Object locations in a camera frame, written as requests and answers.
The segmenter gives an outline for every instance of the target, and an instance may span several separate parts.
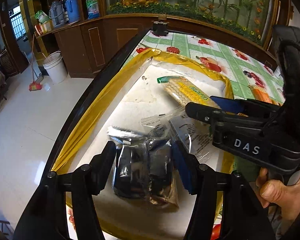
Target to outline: blue thermos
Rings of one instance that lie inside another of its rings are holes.
[[[80,20],[78,0],[66,0],[69,23]]]

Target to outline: human hand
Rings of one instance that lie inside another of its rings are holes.
[[[285,186],[279,180],[268,180],[268,170],[260,169],[256,180],[256,195],[262,206],[266,208],[269,203],[276,203],[281,207],[282,222],[288,227],[300,213],[300,178],[295,185]]]
[[[72,208],[69,208],[67,206],[67,213],[68,213],[68,215],[70,215],[69,222],[73,225],[73,228],[74,228],[74,231],[75,231],[75,224],[74,224],[74,217],[73,217],[73,210],[72,210]]]

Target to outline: door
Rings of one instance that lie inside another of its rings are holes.
[[[22,73],[28,67],[28,61],[26,57],[22,54],[15,39],[8,8],[7,0],[0,0],[0,29],[3,38],[4,45],[7,49],[9,58],[12,61],[13,66]]]

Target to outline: plastic bag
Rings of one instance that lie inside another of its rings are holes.
[[[46,15],[44,13],[44,11],[40,10],[40,11],[37,11],[36,14],[34,14],[34,17],[36,19],[38,19],[38,21],[41,23],[41,24],[44,24],[45,22],[47,22],[49,19],[48,15]]]
[[[178,207],[172,175],[170,138],[110,126],[107,134],[117,146],[112,187],[116,195],[145,198],[149,203]]]
[[[169,134],[174,140],[180,140],[187,150],[205,163],[211,156],[212,134],[210,125],[187,116],[184,107],[178,107],[168,114],[155,115],[141,120],[147,133],[164,137]]]
[[[189,102],[205,106],[220,108],[203,91],[192,84],[183,76],[165,76],[157,79],[158,83],[165,84],[165,90],[181,105],[186,106]]]

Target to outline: window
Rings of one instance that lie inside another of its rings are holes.
[[[16,39],[18,39],[22,37],[23,34],[26,33],[25,26],[23,25],[20,6],[17,6],[13,10],[11,10],[9,12],[9,15],[10,15],[10,21],[14,32],[14,36]]]

